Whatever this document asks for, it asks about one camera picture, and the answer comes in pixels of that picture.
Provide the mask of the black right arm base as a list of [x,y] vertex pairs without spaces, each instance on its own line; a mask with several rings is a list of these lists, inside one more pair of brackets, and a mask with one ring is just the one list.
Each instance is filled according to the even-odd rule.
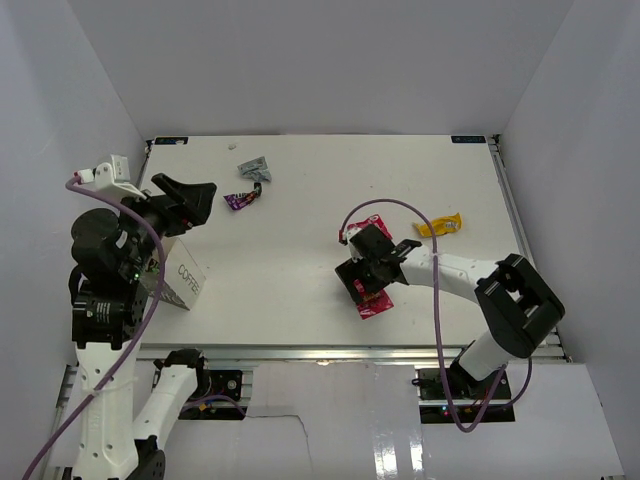
[[[489,389],[496,374],[492,374],[479,386],[457,388],[451,385],[455,411],[463,424],[470,424],[479,413],[483,402],[487,401]],[[445,398],[440,372],[437,368],[416,371],[412,385],[417,388],[420,419],[423,425],[453,424],[454,420]],[[515,394],[511,390],[507,374],[504,374],[485,412],[482,423],[511,423],[516,420],[513,406],[508,403]]]

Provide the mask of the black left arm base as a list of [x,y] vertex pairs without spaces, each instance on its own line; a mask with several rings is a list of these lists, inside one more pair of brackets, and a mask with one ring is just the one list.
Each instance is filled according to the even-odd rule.
[[222,395],[239,401],[242,384],[243,372],[241,370],[204,369],[198,379],[198,386],[189,400],[196,401],[207,396]]

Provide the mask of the silver snack packet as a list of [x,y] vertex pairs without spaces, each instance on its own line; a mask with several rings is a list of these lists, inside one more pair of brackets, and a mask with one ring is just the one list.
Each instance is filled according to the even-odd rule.
[[264,156],[241,163],[237,169],[242,178],[259,183],[272,181],[272,175]]

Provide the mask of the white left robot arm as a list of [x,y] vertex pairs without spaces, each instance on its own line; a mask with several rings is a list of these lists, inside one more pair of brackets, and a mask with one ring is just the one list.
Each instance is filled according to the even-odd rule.
[[151,260],[165,262],[162,239],[207,222],[217,190],[212,182],[183,184],[165,174],[152,181],[160,194],[127,194],[71,227],[72,341],[85,395],[69,417],[81,425],[74,479],[164,478],[174,424],[184,405],[211,387],[204,354],[174,350],[156,361],[157,383],[141,412],[133,411],[136,356],[159,303],[142,273]]

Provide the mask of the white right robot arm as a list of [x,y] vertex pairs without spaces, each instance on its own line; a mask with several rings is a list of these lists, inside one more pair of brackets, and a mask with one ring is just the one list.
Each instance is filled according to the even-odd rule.
[[350,258],[335,272],[355,304],[387,286],[430,287],[479,306],[487,330],[446,369],[450,388],[472,399],[514,359],[528,359],[565,316],[559,297],[523,256],[486,261],[436,253],[411,239],[394,243],[377,226],[352,228],[340,242]]

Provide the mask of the purple snack bar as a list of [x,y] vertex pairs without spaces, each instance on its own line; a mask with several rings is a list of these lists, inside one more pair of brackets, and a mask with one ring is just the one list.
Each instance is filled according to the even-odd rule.
[[224,195],[223,198],[232,211],[240,211],[254,203],[262,195],[262,183],[255,182],[250,192]]

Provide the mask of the yellow snack packet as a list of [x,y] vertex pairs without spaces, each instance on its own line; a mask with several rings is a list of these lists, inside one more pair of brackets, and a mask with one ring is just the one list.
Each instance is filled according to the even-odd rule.
[[462,228],[462,218],[459,213],[456,213],[433,219],[431,226],[426,223],[413,223],[413,227],[423,238],[430,238],[433,234],[443,236],[458,232]]

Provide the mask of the red snack packet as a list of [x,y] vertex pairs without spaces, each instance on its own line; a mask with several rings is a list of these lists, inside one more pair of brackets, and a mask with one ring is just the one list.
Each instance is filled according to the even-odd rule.
[[385,222],[378,214],[371,215],[364,220],[349,223],[347,228],[359,226],[362,230],[352,239],[355,247],[373,250],[374,248],[389,249],[393,246],[393,238]]
[[354,281],[354,286],[356,291],[362,297],[362,302],[356,304],[356,308],[361,319],[369,319],[394,307],[394,303],[390,296],[387,299],[368,300],[367,293],[365,292],[363,285],[358,280]]

